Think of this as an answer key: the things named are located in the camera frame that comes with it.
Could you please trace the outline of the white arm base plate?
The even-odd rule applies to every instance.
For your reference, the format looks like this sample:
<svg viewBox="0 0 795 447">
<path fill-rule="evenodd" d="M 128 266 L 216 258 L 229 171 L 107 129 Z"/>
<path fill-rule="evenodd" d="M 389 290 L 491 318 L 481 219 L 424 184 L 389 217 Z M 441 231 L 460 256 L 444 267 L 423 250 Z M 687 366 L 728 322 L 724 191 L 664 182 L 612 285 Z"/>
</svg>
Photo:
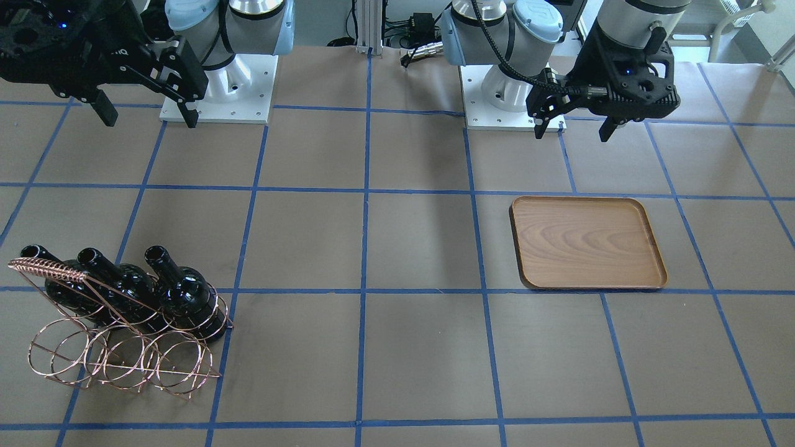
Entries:
<svg viewBox="0 0 795 447">
<path fill-rule="evenodd" d="M 273 55 L 237 55 L 229 65 L 207 71 L 204 99 L 188 105 L 201 124 L 262 124 L 270 121 L 276 66 Z"/>
<path fill-rule="evenodd" d="M 506 76 L 493 65 L 460 66 L 461 91 L 469 130 L 532 131 L 526 100 L 533 86 Z"/>
</svg>

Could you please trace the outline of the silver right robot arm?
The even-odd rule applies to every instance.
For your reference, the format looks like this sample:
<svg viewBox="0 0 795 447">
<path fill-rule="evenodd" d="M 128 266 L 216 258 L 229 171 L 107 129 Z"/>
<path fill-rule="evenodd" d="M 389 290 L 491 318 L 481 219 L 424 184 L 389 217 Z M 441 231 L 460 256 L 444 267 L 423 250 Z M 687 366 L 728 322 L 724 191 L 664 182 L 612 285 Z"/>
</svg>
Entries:
<svg viewBox="0 0 795 447">
<path fill-rule="evenodd" d="M 45 84 L 90 105 L 108 127 L 105 84 L 165 97 L 161 120 L 267 124 L 276 64 L 294 42 L 292 1 L 150 1 L 167 33 L 133 1 L 3 1 L 2 79 Z"/>
</svg>

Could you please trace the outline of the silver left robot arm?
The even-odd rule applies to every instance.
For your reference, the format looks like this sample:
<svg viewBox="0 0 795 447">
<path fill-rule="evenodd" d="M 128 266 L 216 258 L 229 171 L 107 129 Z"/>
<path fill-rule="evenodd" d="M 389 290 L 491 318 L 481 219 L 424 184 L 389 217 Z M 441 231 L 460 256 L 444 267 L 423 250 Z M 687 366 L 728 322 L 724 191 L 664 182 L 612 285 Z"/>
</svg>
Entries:
<svg viewBox="0 0 795 447">
<path fill-rule="evenodd" d="M 488 66 L 482 88 L 499 109 L 522 112 L 540 139 L 575 109 L 603 116 L 608 141 L 628 122 L 660 119 L 681 104 L 667 40 L 690 2 L 605 1 L 573 67 L 548 67 L 564 17 L 546 1 L 452 1 L 440 15 L 447 62 Z"/>
</svg>

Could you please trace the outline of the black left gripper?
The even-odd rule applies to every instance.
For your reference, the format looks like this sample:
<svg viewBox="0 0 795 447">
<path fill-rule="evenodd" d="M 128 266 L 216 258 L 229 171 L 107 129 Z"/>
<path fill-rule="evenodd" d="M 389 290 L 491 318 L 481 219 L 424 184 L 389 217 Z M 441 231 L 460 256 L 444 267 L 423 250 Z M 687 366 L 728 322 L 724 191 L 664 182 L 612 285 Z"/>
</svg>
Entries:
<svg viewBox="0 0 795 447">
<path fill-rule="evenodd" d="M 619 120 L 664 118 L 679 107 L 674 58 L 664 41 L 664 26 L 656 20 L 640 24 L 639 31 L 639 43 L 627 46 L 594 23 L 574 67 L 560 80 L 566 92 L 530 89 L 526 111 L 537 140 L 554 118 L 575 108 L 607 116 L 599 139 L 608 142 Z"/>
</svg>

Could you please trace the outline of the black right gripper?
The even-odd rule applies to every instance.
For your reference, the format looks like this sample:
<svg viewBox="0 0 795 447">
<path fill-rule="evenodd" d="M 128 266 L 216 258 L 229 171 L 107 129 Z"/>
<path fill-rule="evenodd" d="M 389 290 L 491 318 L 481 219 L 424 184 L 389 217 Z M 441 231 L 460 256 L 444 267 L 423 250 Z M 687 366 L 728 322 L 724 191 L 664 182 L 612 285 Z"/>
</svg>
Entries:
<svg viewBox="0 0 795 447">
<path fill-rule="evenodd" d="M 131 1 L 3 1 L 2 79 L 47 84 L 87 101 L 107 127 L 116 107 L 103 84 L 139 84 L 176 101 L 190 129 L 208 78 L 184 37 L 157 42 Z"/>
</svg>

